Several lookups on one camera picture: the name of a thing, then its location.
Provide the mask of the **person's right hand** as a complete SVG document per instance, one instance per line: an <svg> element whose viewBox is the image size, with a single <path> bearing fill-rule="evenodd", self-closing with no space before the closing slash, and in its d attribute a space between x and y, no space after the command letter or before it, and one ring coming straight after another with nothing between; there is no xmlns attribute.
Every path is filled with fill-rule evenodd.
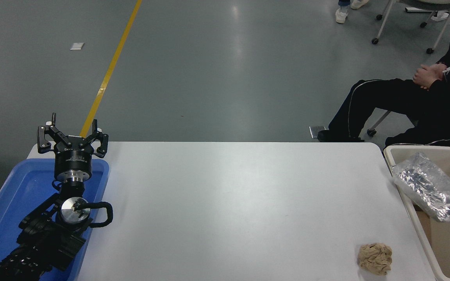
<svg viewBox="0 0 450 281"><path fill-rule="evenodd" d="M444 80L444 71L448 69L448 66L443 63L432 64L427 66L421 64L415 74L416 80Z"/></svg>

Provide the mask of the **person's left hand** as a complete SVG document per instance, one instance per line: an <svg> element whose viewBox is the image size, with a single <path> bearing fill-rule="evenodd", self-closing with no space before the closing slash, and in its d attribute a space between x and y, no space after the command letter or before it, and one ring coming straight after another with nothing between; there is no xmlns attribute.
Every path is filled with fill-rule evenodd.
<svg viewBox="0 0 450 281"><path fill-rule="evenodd" d="M416 85L419 85L421 89L429 90L432 84L435 81L438 81L439 78L434 72L425 69L419 69L414 74L412 80Z"/></svg>

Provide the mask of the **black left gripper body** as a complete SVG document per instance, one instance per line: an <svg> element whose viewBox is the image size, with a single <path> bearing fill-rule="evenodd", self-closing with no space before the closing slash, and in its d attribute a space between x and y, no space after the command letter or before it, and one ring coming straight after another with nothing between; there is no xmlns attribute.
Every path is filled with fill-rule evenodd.
<svg viewBox="0 0 450 281"><path fill-rule="evenodd" d="M90 143L82 137L68 137L67 142L55 144L55 180L87 181L92 174Z"/></svg>

